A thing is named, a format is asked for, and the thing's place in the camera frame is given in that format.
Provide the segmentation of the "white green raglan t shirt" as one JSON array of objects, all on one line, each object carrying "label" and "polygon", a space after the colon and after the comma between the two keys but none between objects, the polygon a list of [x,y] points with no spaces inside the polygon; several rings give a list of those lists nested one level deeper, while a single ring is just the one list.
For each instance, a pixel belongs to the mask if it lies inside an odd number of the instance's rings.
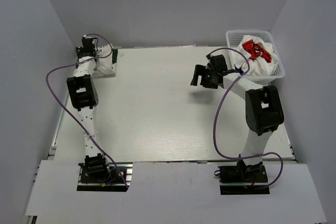
[{"label": "white green raglan t shirt", "polygon": [[92,77],[93,78],[114,77],[117,71],[118,50],[114,48],[112,43],[110,43],[107,39],[105,39],[101,35],[87,34],[84,35],[83,37],[93,38],[96,41],[101,39],[105,42],[103,46],[98,46],[98,43],[96,43],[98,60],[93,70]]}]

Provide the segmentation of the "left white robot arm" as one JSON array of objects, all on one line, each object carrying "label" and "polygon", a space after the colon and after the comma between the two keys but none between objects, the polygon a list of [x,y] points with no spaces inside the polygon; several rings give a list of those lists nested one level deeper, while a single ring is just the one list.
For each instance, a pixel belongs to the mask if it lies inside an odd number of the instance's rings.
[{"label": "left white robot arm", "polygon": [[76,48],[77,66],[73,76],[67,78],[67,87],[72,107],[76,109],[79,122],[85,128],[85,159],[81,164],[83,172],[98,182],[105,182],[110,178],[111,168],[102,151],[97,148],[100,144],[96,127],[96,108],[99,104],[98,93],[93,83],[92,75],[99,62],[95,41],[84,35],[82,46]]}]

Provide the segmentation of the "blue t shirt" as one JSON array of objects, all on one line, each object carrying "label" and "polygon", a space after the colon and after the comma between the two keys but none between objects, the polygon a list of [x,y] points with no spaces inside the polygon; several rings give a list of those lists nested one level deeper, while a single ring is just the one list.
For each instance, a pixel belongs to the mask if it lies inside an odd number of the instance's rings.
[{"label": "blue t shirt", "polygon": [[244,73],[244,72],[242,71],[241,68],[239,68],[239,69],[235,68],[235,70],[236,70],[236,72],[238,72],[240,75],[242,75],[242,74]]}]

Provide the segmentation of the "white t shirt red print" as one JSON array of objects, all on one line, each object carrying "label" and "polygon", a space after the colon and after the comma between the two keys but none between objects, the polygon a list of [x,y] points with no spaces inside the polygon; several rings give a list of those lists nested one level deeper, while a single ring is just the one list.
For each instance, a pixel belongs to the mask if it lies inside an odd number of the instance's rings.
[{"label": "white t shirt red print", "polygon": [[279,57],[274,52],[272,43],[265,42],[260,37],[244,35],[236,50],[248,59],[249,76],[272,76],[279,65]]}]

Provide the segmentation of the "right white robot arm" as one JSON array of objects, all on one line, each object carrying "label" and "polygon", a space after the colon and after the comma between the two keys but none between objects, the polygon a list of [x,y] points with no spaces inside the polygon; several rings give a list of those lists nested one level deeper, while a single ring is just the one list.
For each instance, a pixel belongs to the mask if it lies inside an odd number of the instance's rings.
[{"label": "right white robot arm", "polygon": [[272,134],[284,122],[283,109],[278,90],[273,85],[262,86],[245,78],[236,70],[229,70],[223,55],[207,56],[207,65],[196,65],[191,81],[192,86],[224,88],[224,97],[235,93],[245,101],[245,120],[249,128],[243,151],[238,157],[230,176],[250,181],[263,166],[266,145]]}]

